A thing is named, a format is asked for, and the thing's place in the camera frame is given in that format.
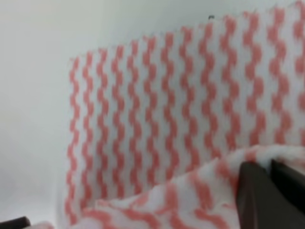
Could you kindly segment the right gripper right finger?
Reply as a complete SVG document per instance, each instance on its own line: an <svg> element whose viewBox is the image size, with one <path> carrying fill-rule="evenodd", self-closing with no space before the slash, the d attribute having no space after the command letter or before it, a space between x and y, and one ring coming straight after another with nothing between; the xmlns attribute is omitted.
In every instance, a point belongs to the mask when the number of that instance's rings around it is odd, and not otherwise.
<svg viewBox="0 0 305 229"><path fill-rule="evenodd" d="M299 210L305 209L305 176L281 162L272 160L271 180Z"/></svg>

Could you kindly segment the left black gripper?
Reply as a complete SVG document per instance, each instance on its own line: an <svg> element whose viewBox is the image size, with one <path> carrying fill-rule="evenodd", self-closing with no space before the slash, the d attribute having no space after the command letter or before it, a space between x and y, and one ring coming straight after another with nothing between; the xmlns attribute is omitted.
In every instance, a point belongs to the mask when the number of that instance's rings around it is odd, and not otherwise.
<svg viewBox="0 0 305 229"><path fill-rule="evenodd" d="M23 229L29 226L31 226L31 222L27 217L20 217L0 223L0 229Z"/></svg>

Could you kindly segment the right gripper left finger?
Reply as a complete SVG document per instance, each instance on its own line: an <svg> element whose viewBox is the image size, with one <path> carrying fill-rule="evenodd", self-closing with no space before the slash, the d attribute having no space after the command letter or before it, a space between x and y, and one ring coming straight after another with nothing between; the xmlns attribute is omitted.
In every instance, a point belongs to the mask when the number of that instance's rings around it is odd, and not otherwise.
<svg viewBox="0 0 305 229"><path fill-rule="evenodd" d="M277 189L267 171L254 162L239 169L236 207L242 229L303 229L305 216Z"/></svg>

